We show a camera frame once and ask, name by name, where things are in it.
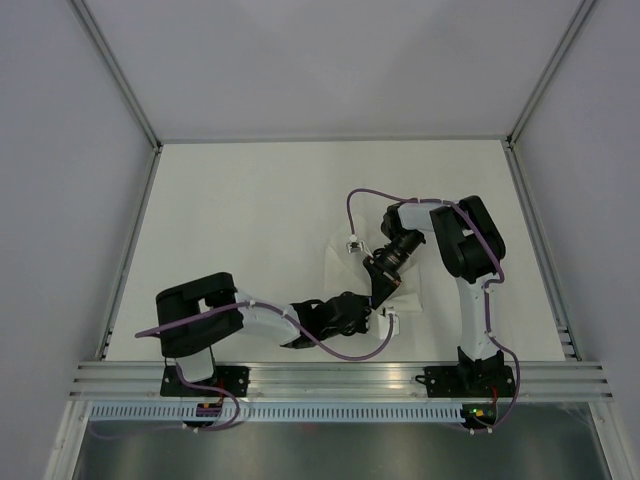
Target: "cable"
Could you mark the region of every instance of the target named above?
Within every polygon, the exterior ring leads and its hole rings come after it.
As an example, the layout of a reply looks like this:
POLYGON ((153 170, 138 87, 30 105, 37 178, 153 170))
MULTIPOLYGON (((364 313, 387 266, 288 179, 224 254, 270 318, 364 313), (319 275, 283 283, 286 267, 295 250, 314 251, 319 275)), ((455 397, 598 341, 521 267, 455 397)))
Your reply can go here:
POLYGON ((190 317, 181 318, 180 320, 176 320, 174 322, 165 323, 164 325, 160 325, 159 327, 143 330, 142 332, 136 333, 134 336, 136 338, 157 337, 160 333, 166 332, 167 330, 172 330, 178 327, 184 327, 185 325, 189 325, 190 323, 211 318, 214 315, 218 315, 219 313, 228 312, 229 310, 235 310, 236 308, 242 308, 242 307, 248 307, 248 306, 249 306, 249 302, 230 303, 229 305, 216 307, 206 312, 198 313, 190 317))
MULTIPOLYGON (((236 308, 244 308, 244 307, 251 307, 251 306, 252 306, 251 302, 247 301, 247 302, 231 303, 231 304, 225 305, 223 307, 212 308, 211 310, 209 310, 207 312, 203 312, 203 313, 199 313, 197 315, 192 315, 190 317, 182 318, 182 319, 176 320, 174 322, 165 323, 164 325, 161 325, 159 327, 154 327, 154 328, 149 328, 148 330, 143 330, 142 332, 136 333, 135 334, 135 338, 144 338, 144 337, 156 337, 157 338, 157 336, 161 332, 166 332, 167 330, 171 330, 173 328, 184 327, 185 325, 189 325, 190 323, 199 322, 201 320, 205 320, 207 318, 211 318, 214 315, 217 315, 217 314, 222 313, 222 312, 226 312, 226 311, 229 311, 229 310, 234 310, 236 308)), ((278 307, 275 307, 273 305, 270 305, 268 303, 263 303, 263 302, 253 302, 253 307, 262 308, 262 309, 265 309, 265 310, 269 310, 271 312, 275 312, 278 315, 281 315, 289 323, 291 323, 291 325, 296 327, 300 333, 304 334, 307 338, 309 338, 309 340, 311 340, 314 344, 316 344, 322 350, 327 352, 329 355, 333 355, 334 357, 339 358, 340 360, 346 360, 348 362, 363 362, 365 360, 369 360, 369 359, 375 357, 380 352, 382 352, 387 347, 387 345, 389 345, 389 342, 391 341, 391 338, 393 337, 393 322, 389 322, 389 333, 387 333, 387 337, 384 339, 384 341, 380 344, 380 346, 378 348, 376 348, 373 352, 368 353, 366 355, 362 355, 362 356, 358 356, 358 357, 351 357, 351 356, 343 355, 342 353, 336 352, 332 348, 329 348, 326 345, 324 345, 311 332, 309 332, 309 330, 307 330, 305 327, 303 327, 300 322, 298 322, 291 315, 285 314, 285 312, 283 310, 280 310, 278 307)))
MULTIPOLYGON (((255 306, 259 307, 259 308, 264 308, 266 310, 270 310, 272 312, 277 313, 278 315, 283 315, 284 314, 284 312, 282 310, 280 310, 278 307, 274 307, 273 305, 269 305, 268 303, 256 302, 255 306)), ((318 340, 316 337, 314 337, 306 328, 304 328, 300 324, 300 322, 298 322, 293 317, 289 316, 288 314, 284 314, 283 316, 284 316, 284 318, 289 320, 289 322, 294 327, 296 327, 298 330, 300 330, 301 333, 304 333, 309 338, 309 340, 311 340, 313 343, 315 343, 322 350, 324 350, 325 352, 327 352, 330 355, 333 355, 336 358, 339 358, 340 360, 346 360, 347 362, 364 362, 365 360, 369 360, 369 359, 375 357, 380 352, 382 352, 387 347, 387 345, 389 345, 389 342, 391 341, 391 337, 393 337, 393 322, 389 322, 389 333, 387 333, 387 337, 384 339, 384 341, 380 344, 380 346, 378 348, 376 348, 373 352, 368 353, 366 355, 362 355, 362 356, 359 356, 359 357, 350 357, 348 355, 343 355, 342 353, 338 353, 335 350, 327 347, 320 340, 318 340)))
MULTIPOLYGON (((436 203, 436 204, 449 206, 449 207, 453 208, 453 210, 465 221, 465 223, 467 224, 469 229, 473 232, 473 234, 478 239, 478 242, 480 242, 480 245, 484 249, 485 253, 488 255, 489 259, 491 260, 491 263, 493 264, 493 266, 494 266, 494 268, 496 270, 498 278, 497 279, 496 278, 490 278, 489 280, 484 282, 484 284, 482 285, 482 288, 484 290, 484 307, 485 307, 484 308, 484 312, 485 312, 485 329, 486 329, 485 334, 489 337, 489 340, 491 341, 491 343, 493 343, 497 348, 499 348, 500 350, 502 350, 503 352, 505 352, 509 356, 511 356, 511 358, 513 358, 513 363, 515 364, 515 367, 516 367, 516 379, 515 379, 516 380, 516 387, 515 387, 515 391, 513 393, 513 397, 511 399, 511 403, 509 403, 509 406, 507 407, 507 411, 500 418, 500 420, 496 421, 496 423, 491 427, 491 428, 495 429, 496 427, 501 425, 507 419, 507 417, 511 414, 511 412, 513 411, 513 407, 515 406, 516 401, 518 399, 518 395, 520 394, 520 383, 521 383, 521 378, 520 378, 521 377, 521 375, 520 375, 520 360, 518 359, 518 356, 515 354, 515 352, 513 350, 505 347, 498 340, 496 340, 495 335, 493 334, 493 331, 491 330, 491 311, 489 310, 490 303, 489 303, 488 287, 490 285, 492 285, 492 284, 504 283, 504 280, 505 280, 504 270, 502 270, 502 266, 500 265, 500 261, 498 260, 496 255, 493 253, 493 250, 491 250, 491 247, 489 246, 489 244, 487 243, 486 239, 484 238, 484 236, 480 232, 480 229, 473 223, 473 221, 471 220, 469 215, 464 210, 462 210, 458 206, 458 204, 456 204, 455 202, 452 202, 450 200, 441 200, 441 199, 437 199, 437 198, 429 198, 429 199, 400 198, 400 197, 396 197, 394 195, 389 195, 387 193, 380 192, 378 190, 372 190, 372 189, 369 189, 369 188, 356 188, 355 190, 352 190, 349 193, 349 195, 347 196, 347 217, 349 218, 349 225, 351 227, 351 233, 353 235, 355 235, 356 232, 355 232, 355 225, 353 223, 353 217, 351 215, 351 197, 353 197, 353 195, 355 195, 356 193, 370 193, 370 194, 373 194, 373 195, 378 195, 380 197, 385 197, 385 198, 388 198, 388 199, 391 199, 391 200, 395 200, 397 202, 405 202, 405 203, 436 203)), ((481 432, 483 432, 483 433, 487 432, 487 429, 485 428, 485 429, 481 430, 481 432)))
POLYGON ((178 375, 178 379, 180 380, 180 383, 182 383, 185 387, 195 388, 197 390, 206 390, 208 392, 216 392, 216 393, 219 393, 220 395, 225 395, 229 397, 236 406, 236 410, 233 413, 233 417, 231 417, 231 419, 227 420, 226 422, 220 425, 213 425, 210 427, 199 427, 198 430, 206 430, 206 431, 214 432, 217 430, 226 430, 227 428, 230 428, 233 426, 234 422, 236 421, 236 418, 238 418, 241 411, 240 402, 238 401, 238 399, 233 393, 231 393, 228 390, 225 390, 224 388, 209 387, 206 385, 198 385, 196 383, 191 383, 186 378, 184 378, 184 374, 182 373, 182 368, 180 368, 180 365, 178 365, 177 363, 176 363, 176 374, 178 375))
POLYGON ((97 438, 98 440, 105 440, 105 441, 123 440, 125 438, 135 437, 137 435, 143 435, 145 433, 160 432, 163 430, 182 430, 182 428, 183 427, 181 425, 176 425, 172 423, 171 425, 156 425, 150 428, 136 430, 133 432, 105 435, 104 433, 99 433, 96 431, 95 422, 87 423, 87 432, 89 432, 89 435, 91 435, 94 438, 97 438))
POLYGON ((347 195, 347 217, 349 217, 349 226, 351 227, 351 234, 356 234, 356 227, 353 223, 353 217, 351 216, 351 197, 353 197, 356 193, 370 193, 372 195, 377 195, 379 197, 388 198, 389 200, 394 200, 396 202, 404 202, 404 203, 442 203, 442 200, 438 199, 424 199, 419 200, 417 198, 400 198, 395 195, 389 195, 388 193, 381 192, 379 190, 372 190, 370 188, 356 188, 349 192, 347 195))

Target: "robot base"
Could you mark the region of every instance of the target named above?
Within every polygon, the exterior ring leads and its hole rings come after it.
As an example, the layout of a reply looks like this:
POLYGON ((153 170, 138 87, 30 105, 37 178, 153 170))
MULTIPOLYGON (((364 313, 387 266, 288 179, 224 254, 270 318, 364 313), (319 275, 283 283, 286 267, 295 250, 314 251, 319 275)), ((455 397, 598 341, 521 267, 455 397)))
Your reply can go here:
POLYGON ((457 365, 426 367, 424 375, 415 377, 427 387, 429 398, 493 398, 494 388, 500 398, 513 397, 515 379, 501 351, 474 362, 458 348, 458 358, 457 365))

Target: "aluminum frame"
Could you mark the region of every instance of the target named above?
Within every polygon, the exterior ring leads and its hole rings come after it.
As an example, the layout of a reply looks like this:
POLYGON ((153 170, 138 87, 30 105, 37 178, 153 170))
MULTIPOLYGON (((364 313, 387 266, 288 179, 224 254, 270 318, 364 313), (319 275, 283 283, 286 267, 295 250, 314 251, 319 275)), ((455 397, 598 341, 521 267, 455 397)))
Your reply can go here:
MULTIPOLYGON (((132 115, 140 125, 154 149, 154 159, 149 177, 142 189, 141 200, 137 208, 135 221, 131 227, 122 268, 116 279, 106 319, 106 329, 97 358, 103 358, 117 310, 127 272, 133 258, 133 252, 140 232, 149 194, 153 185, 155 171, 161 154, 162 142, 156 136, 144 110, 137 100, 129 82, 120 68, 99 25, 91 14, 85 0, 68 0, 79 23, 88 35, 93 47, 99 53, 105 68, 122 93, 132 115)), ((549 255, 540 221, 533 205, 521 161, 517 155, 517 141, 526 128, 528 120, 535 112, 540 100, 562 66, 579 33, 593 13, 598 0, 582 0, 569 22, 549 62, 544 68, 535 88, 524 105, 513 129, 504 137, 489 136, 501 140, 507 163, 513 178, 516 193, 521 204, 525 222, 534 247, 547 295, 559 326, 559 336, 568 360, 573 362, 524 362, 522 365, 522 392, 520 402, 563 401, 586 402, 589 404, 599 441, 607 459, 612 478, 638 478, 632 454, 625 448, 623 435, 615 421, 616 410, 606 376, 597 362, 581 361, 579 350, 567 318, 566 308, 557 275, 549 255)), ((455 139, 477 139, 477 137, 459 137, 455 139)), ((433 139, 425 136, 422 139, 433 139)), ((278 139, 290 141, 332 140, 278 139)), ((244 139, 242 141, 275 141, 275 139, 244 139)), ((175 140, 167 143, 178 143, 175 140)), ((455 399, 428 399, 424 387, 413 382, 413 376, 427 363, 403 364, 248 364, 251 368, 253 386, 249 389, 251 398, 261 402, 305 402, 317 401, 328 396, 332 401, 362 403, 362 400, 375 399, 376 402, 394 402, 407 405, 453 402, 455 399)), ((84 362, 76 372, 70 397, 62 419, 56 443, 51 455, 46 478, 71 478, 80 451, 80 445, 87 421, 91 415, 93 401, 134 400, 142 404, 162 401, 158 397, 159 384, 164 364, 161 362, 84 362)))

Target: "metal frame edge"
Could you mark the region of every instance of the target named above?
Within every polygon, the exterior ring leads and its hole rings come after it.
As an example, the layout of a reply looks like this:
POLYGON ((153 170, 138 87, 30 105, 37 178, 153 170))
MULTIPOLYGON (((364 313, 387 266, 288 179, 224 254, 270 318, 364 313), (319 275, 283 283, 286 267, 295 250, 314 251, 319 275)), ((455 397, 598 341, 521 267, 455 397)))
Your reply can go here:
POLYGON ((589 409, 611 478, 613 480, 640 478, 630 441, 620 425, 621 420, 616 404, 591 403, 589 409))
POLYGON ((253 137, 215 137, 215 138, 169 138, 163 140, 164 145, 200 145, 220 143, 297 143, 297 142, 367 142, 367 141, 425 141, 425 140, 505 140, 507 136, 502 133, 487 135, 301 135, 301 136, 277 136, 263 135, 253 137))
POLYGON ((91 406, 92 402, 67 402, 43 477, 45 480, 73 478, 87 422, 91 415, 91 406))
POLYGON ((540 78, 538 78, 535 87, 533 87, 533 91, 529 95, 524 108, 520 112, 520 115, 518 115, 518 119, 511 129, 511 133, 509 135, 509 143, 511 143, 512 145, 515 144, 515 142, 517 142, 522 135, 522 132, 529 122, 529 119, 535 112, 538 104, 540 103, 540 100, 544 96, 547 88, 551 84, 551 81, 553 80, 560 66, 565 60, 567 53, 575 44, 578 35, 580 34, 580 32, 582 32, 589 18, 591 18, 591 15, 598 3, 599 0, 582 0, 580 2, 580 5, 578 5, 578 8, 574 12, 571 20, 569 21, 569 24, 567 25, 567 28, 562 34, 562 38, 551 54, 551 58, 547 62, 547 65, 544 67, 540 78))
POLYGON ((520 202, 520 208, 522 209, 522 214, 524 215, 525 223, 529 230, 529 237, 533 245, 536 261, 538 262, 538 268, 542 275, 542 280, 547 291, 547 297, 549 298, 553 315, 558 325, 567 328, 572 340, 576 358, 581 360, 580 345, 576 343, 574 332, 569 323, 567 308, 560 288, 560 282, 558 280, 556 269, 553 265, 548 242, 544 235, 544 231, 530 193, 531 189, 529 188, 529 184, 516 151, 517 149, 506 140, 502 142, 502 148, 507 159, 507 164, 509 165, 509 171, 511 172, 513 185, 516 189, 518 201, 520 202))
POLYGON ((143 187, 135 202, 136 214, 129 227, 125 249, 118 267, 118 276, 115 279, 109 295, 108 308, 103 320, 103 334, 98 344, 98 350, 96 351, 97 359, 101 359, 106 354, 107 340, 109 339, 109 335, 111 335, 111 329, 115 323, 118 309, 120 308, 124 286, 127 282, 131 262, 133 261, 133 254, 136 249, 136 244, 138 243, 140 230, 142 229, 142 221, 144 220, 147 204, 149 203, 149 197, 151 196, 151 189, 153 188, 153 182, 156 177, 156 172, 158 171, 161 155, 162 147, 153 153, 153 158, 149 163, 148 171, 145 175, 143 187))
POLYGON ((120 90, 122 99, 124 100, 127 108, 131 112, 133 118, 138 123, 140 129, 144 133, 145 137, 151 144, 154 150, 158 150, 161 147, 161 142, 158 139, 149 119, 144 112, 138 98, 136 97, 131 84, 127 80, 120 64, 116 60, 113 50, 109 46, 107 39, 105 38, 95 16, 91 12, 91 9, 85 2, 85 0, 67 0, 67 3, 73 10, 78 22, 82 26, 83 30, 89 37, 94 49, 98 53, 100 60, 102 60, 105 68, 111 75, 111 78, 116 83, 116 86, 120 90))

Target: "black mounting bracket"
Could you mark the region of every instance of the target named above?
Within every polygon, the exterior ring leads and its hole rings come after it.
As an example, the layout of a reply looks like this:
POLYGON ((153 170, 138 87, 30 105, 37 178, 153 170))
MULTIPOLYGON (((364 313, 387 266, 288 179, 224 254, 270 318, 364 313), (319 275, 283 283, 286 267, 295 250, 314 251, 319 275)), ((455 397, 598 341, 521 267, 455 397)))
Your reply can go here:
POLYGON ((513 397, 516 390, 511 367, 504 364, 504 353, 473 361, 458 347, 457 365, 430 366, 416 382, 427 387, 429 398, 513 397))
MULTIPOLYGON (((249 368, 235 365, 216 365, 216 375, 210 379, 194 382, 205 387, 224 388, 238 398, 247 396, 249 388, 249 368)), ((190 388, 182 384, 178 378, 176 367, 167 365, 162 375, 161 397, 211 397, 219 398, 220 394, 199 388, 190 388)))

